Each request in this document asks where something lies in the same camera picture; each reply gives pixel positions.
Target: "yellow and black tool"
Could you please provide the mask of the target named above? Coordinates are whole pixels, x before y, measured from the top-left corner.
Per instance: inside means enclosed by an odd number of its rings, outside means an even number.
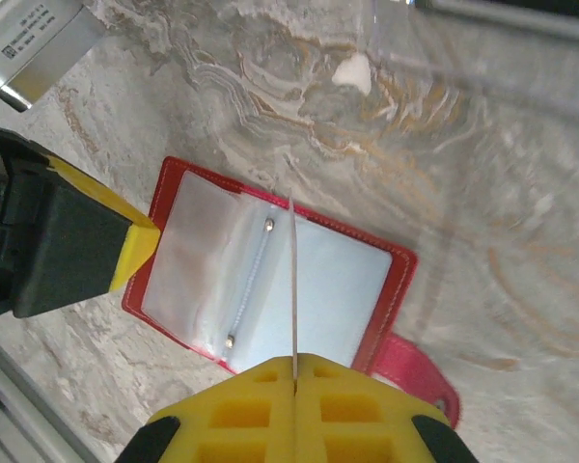
[[[279,357],[156,413],[116,463],[470,463],[432,405],[316,355]]]
[[[118,288],[159,236],[107,187],[0,129],[0,313],[31,316]]]

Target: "pink strap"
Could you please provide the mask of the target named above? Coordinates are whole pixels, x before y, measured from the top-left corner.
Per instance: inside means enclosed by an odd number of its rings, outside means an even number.
[[[456,427],[459,395],[437,366],[416,344],[390,333],[381,344],[372,374],[392,381],[408,394],[432,403]]]

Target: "marble countertop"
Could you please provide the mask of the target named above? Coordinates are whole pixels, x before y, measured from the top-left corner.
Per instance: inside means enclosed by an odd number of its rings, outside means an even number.
[[[89,2],[108,37],[31,111],[0,102],[0,126],[142,210],[174,155],[414,249],[396,330],[459,390],[468,446],[483,462],[579,461],[579,118],[376,59],[361,2],[301,3]],[[441,42],[443,23],[421,20],[399,46]],[[331,81],[358,47],[368,95]],[[554,101],[579,109],[566,85]],[[0,344],[102,461],[228,377],[121,297],[0,317]]]

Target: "red leather wallet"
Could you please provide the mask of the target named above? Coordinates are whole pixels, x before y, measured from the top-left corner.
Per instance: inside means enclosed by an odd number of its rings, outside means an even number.
[[[252,197],[260,203],[273,204],[279,210],[288,207],[288,200],[175,157],[167,157],[161,168],[149,214],[162,232],[166,229],[175,201],[177,201],[180,185],[187,173],[190,177],[196,176],[204,179],[231,195]],[[440,373],[437,366],[415,344],[392,333],[392,326],[399,312],[401,301],[416,270],[416,255],[397,244],[325,217],[309,208],[297,205],[295,212],[307,224],[306,227],[311,226],[308,224],[316,224],[318,230],[328,229],[335,232],[336,236],[343,235],[352,238],[352,240],[364,243],[360,244],[361,246],[368,245],[365,247],[390,255],[383,284],[379,286],[381,290],[370,312],[371,318],[355,351],[351,367],[369,375],[381,376],[407,393],[436,404],[444,411],[452,426],[456,426],[460,410],[456,391]],[[180,336],[176,336],[175,332],[170,333],[173,330],[167,328],[171,325],[165,323],[165,327],[161,326],[162,323],[153,319],[144,309],[147,288],[151,284],[151,274],[159,249],[129,281],[123,299],[124,310],[145,321],[175,342],[196,350],[224,368],[232,370],[231,366],[218,356],[211,355],[201,346],[187,344],[183,338],[181,340]]]

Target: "yellow plastic part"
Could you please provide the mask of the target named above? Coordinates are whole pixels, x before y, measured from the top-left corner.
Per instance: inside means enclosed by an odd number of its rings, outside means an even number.
[[[412,424],[435,407],[358,371],[299,354],[245,371],[155,414],[180,419],[162,463],[432,463]]]
[[[110,291],[118,289],[152,255],[161,235],[160,230],[151,219],[102,183],[53,154],[45,152],[44,156],[49,160],[50,168],[74,188],[132,222],[126,233],[109,287]]]

